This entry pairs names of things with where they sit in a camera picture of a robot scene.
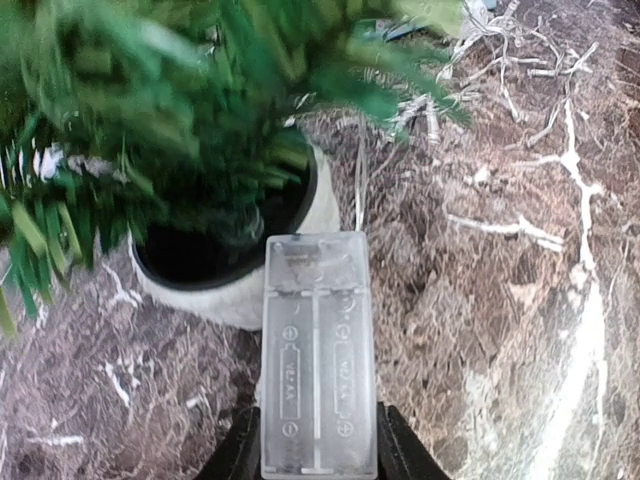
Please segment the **clear string light garland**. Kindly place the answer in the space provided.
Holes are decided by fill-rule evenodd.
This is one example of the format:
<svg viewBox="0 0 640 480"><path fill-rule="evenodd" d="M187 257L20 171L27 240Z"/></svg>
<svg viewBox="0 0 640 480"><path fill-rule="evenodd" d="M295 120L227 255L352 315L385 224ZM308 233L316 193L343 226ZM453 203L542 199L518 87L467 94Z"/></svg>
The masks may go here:
<svg viewBox="0 0 640 480"><path fill-rule="evenodd" d="M363 170L361 230L305 244L303 319L264 330L262 399L302 387L267 434L272 467L368 460L371 391L458 479L606 479L606 321L577 123L598 20L583 1L504 1L441 80L475 123L415 96L396 144L363 125L335 142Z"/></svg>

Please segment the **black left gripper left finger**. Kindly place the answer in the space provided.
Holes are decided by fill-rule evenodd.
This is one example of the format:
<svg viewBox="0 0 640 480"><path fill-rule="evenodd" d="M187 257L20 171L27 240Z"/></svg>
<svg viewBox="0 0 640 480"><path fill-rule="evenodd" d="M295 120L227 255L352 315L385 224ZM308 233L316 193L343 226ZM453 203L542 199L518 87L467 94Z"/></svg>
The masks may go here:
<svg viewBox="0 0 640 480"><path fill-rule="evenodd" d="M246 408L195 480L255 480L260 473L260 409Z"/></svg>

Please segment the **small green christmas tree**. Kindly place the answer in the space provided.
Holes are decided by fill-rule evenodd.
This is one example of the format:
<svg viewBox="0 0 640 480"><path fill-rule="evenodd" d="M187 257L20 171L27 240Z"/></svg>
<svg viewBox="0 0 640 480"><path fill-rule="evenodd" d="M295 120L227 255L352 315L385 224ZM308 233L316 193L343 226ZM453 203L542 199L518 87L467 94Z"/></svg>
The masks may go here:
<svg viewBox="0 0 640 480"><path fill-rule="evenodd" d="M1 245L28 316L151 225L264 234L268 189L298 183L313 143L298 116L363 113L403 130L389 74L468 116L425 71L447 61L367 33L418 20L454 36L459 1L5 1L1 5Z"/></svg>

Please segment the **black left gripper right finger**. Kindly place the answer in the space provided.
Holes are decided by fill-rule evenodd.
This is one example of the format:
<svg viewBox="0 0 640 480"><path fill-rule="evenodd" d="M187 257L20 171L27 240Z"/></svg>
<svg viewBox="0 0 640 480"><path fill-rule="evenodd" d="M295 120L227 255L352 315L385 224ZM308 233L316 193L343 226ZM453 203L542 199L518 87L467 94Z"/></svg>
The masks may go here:
<svg viewBox="0 0 640 480"><path fill-rule="evenodd" d="M394 405L377 404L380 480L450 480Z"/></svg>

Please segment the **white tree pot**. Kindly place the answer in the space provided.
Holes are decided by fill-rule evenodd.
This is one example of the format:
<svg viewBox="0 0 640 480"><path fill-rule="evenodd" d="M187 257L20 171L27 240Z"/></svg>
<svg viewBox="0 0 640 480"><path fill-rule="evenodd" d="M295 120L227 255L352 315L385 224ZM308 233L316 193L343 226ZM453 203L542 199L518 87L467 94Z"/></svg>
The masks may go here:
<svg viewBox="0 0 640 480"><path fill-rule="evenodd" d="M312 143L313 156L298 183L270 188L259 203L264 234L244 251L227 249L212 233L151 225L146 240L128 237L131 266L155 302L215 324L262 328L266 238L340 230L329 157Z"/></svg>

